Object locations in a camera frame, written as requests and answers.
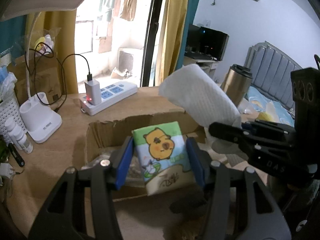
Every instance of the yellow curtain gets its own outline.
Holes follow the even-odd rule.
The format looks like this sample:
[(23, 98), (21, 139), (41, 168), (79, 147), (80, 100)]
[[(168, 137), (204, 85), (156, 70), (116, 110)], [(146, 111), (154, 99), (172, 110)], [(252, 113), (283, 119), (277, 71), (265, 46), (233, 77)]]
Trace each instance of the yellow curtain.
[[(29, 34), (33, 17), (34, 14), (28, 15), (26, 35)], [(66, 56), (75, 52), (75, 23), (76, 10), (42, 12), (36, 22), (34, 30), (61, 28), (56, 38), (54, 50), (57, 53), (57, 57), (63, 60)], [(78, 93), (75, 57), (68, 58), (63, 67), (65, 70), (68, 94)]]
[(156, 86), (169, 76), (177, 64), (188, 0), (166, 0), (156, 64)]

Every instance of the computer monitor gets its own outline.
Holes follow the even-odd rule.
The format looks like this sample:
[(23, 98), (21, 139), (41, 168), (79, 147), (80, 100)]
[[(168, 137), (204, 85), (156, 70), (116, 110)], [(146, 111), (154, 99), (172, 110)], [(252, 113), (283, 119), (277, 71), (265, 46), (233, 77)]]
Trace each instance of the computer monitor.
[(200, 28), (200, 49), (199, 51), (215, 57), (218, 61), (223, 59), (226, 51), (229, 35), (209, 28)]
[(189, 25), (186, 51), (198, 52), (200, 49), (200, 27)]

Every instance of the white paper towel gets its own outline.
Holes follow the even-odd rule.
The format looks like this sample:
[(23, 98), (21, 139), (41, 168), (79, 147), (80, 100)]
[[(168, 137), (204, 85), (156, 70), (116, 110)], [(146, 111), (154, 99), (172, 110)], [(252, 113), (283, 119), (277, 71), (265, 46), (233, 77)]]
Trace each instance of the white paper towel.
[(237, 154), (247, 159), (237, 144), (209, 134), (207, 128), (213, 122), (241, 127), (241, 115), (230, 98), (198, 65), (191, 64), (172, 73), (160, 85), (159, 95), (185, 109), (205, 128), (206, 136), (215, 152)]

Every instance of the white power strip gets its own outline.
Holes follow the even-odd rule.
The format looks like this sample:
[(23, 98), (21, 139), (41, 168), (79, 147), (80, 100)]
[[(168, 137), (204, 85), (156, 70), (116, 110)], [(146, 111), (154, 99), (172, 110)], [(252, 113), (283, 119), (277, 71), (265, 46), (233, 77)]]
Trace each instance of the white power strip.
[(102, 102), (96, 106), (88, 102), (87, 96), (80, 98), (81, 111), (83, 113), (95, 115), (103, 109), (106, 109), (122, 99), (125, 99), (138, 92), (138, 86), (131, 82), (120, 81), (105, 88), (101, 88), (100, 91)]

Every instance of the bed headboard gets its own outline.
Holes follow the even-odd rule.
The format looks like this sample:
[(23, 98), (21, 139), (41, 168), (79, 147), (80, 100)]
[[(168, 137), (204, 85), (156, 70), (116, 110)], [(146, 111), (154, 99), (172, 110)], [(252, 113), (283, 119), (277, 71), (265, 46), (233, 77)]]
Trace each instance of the bed headboard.
[(284, 52), (265, 41), (249, 49), (245, 67), (252, 72), (252, 86), (286, 109), (294, 107), (290, 73), (301, 67)]

